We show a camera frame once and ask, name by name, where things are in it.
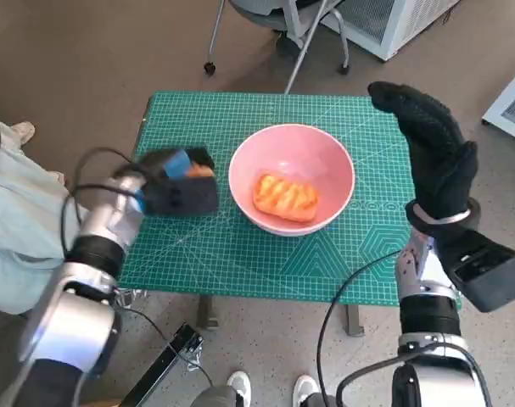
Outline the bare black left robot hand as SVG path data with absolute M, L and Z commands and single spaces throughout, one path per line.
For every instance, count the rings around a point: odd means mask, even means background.
M 139 164 L 157 177 L 172 180 L 215 175 L 214 160 L 205 147 L 156 149 L 146 153 Z

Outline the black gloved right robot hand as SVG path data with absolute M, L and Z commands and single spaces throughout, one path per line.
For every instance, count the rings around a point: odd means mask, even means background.
M 478 171 L 477 144 L 465 140 L 449 108 L 408 85 L 374 81 L 367 90 L 373 107 L 393 114 L 405 136 L 423 212 L 442 220 L 467 211 Z

